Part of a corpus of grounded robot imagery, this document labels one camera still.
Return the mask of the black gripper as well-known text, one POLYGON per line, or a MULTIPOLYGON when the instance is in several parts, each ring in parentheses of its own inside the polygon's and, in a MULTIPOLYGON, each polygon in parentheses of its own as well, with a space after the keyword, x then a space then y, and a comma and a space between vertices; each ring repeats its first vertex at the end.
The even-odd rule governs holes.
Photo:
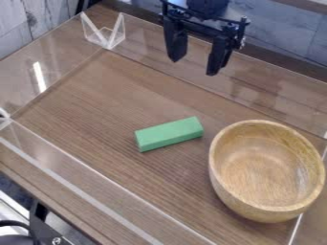
POLYGON ((214 38, 206 74, 217 75, 229 62, 233 48, 245 47, 250 18, 230 7, 230 0, 161 1, 165 16, 165 43, 171 61, 179 61, 187 54, 189 30, 207 38, 214 38))

